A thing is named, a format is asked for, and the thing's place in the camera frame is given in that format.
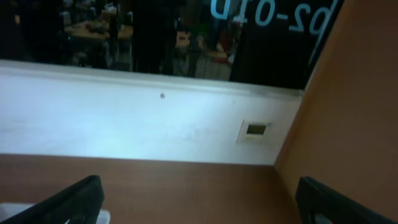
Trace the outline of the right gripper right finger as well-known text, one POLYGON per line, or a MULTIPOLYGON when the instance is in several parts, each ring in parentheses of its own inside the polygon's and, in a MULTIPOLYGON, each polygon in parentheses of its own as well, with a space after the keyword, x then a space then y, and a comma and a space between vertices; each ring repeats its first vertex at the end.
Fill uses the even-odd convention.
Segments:
POLYGON ((397 224, 309 176, 300 178, 295 200, 304 224, 397 224))

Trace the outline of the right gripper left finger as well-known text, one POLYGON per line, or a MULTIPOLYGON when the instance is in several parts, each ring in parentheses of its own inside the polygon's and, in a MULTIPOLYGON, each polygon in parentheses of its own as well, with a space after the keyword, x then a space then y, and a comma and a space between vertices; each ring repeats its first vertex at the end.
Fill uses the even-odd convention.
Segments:
POLYGON ((104 192, 100 176, 89 175, 46 200, 19 212, 3 224, 95 224, 104 192))

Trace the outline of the clear plastic container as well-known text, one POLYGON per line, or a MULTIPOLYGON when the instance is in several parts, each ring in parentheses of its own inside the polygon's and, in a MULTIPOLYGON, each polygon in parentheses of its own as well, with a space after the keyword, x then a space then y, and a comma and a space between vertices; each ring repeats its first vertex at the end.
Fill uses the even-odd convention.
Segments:
MULTIPOLYGON (((34 206, 34 203, 1 203, 0 219, 4 221, 34 206)), ((111 215, 107 210, 100 210, 96 224, 109 224, 111 215)))

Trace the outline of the dark glass window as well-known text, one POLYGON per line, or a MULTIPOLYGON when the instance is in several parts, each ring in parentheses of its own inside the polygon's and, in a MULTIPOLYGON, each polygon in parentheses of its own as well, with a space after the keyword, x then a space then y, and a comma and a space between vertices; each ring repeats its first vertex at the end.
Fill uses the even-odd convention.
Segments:
POLYGON ((1 0, 1 58, 302 90, 342 0, 1 0))

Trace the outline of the white wall thermostat panel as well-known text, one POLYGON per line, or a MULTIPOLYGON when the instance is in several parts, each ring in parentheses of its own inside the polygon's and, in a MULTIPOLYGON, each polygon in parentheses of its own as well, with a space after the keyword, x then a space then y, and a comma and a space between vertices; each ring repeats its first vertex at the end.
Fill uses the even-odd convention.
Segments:
POLYGON ((260 144, 268 137, 270 122, 250 121, 244 119, 239 129, 237 144, 260 144))

